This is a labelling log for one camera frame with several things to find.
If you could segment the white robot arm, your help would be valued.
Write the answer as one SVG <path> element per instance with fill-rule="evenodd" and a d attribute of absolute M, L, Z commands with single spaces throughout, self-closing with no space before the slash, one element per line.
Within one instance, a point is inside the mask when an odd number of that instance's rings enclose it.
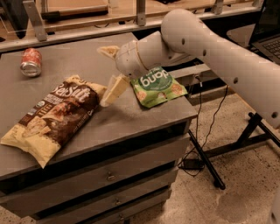
<path fill-rule="evenodd" d="M 103 46 L 98 53 L 134 79 L 154 67 L 197 58 L 270 126 L 280 128 L 280 66 L 218 36 L 189 10 L 172 10 L 164 16 L 161 31 L 121 47 Z"/>

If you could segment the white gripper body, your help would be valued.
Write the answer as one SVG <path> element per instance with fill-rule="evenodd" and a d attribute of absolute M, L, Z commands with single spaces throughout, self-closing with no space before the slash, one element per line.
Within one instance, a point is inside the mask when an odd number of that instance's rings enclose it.
<path fill-rule="evenodd" d="M 137 79 L 143 73 L 143 66 L 137 54 L 137 42 L 130 41 L 121 46 L 115 57 L 116 68 L 124 75 Z"/>

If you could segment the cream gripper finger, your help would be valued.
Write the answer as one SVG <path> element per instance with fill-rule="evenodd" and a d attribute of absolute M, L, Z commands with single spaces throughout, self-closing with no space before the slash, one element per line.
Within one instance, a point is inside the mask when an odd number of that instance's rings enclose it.
<path fill-rule="evenodd" d="M 101 99 L 100 105 L 102 107 L 108 107 L 113 104 L 126 91 L 129 85 L 130 78 L 126 75 L 113 75 L 109 80 L 108 88 Z"/>
<path fill-rule="evenodd" d="M 101 55 L 104 55 L 112 60 L 116 59 L 116 55 L 119 52 L 120 48 L 117 45 L 102 46 L 97 49 L 97 52 Z"/>

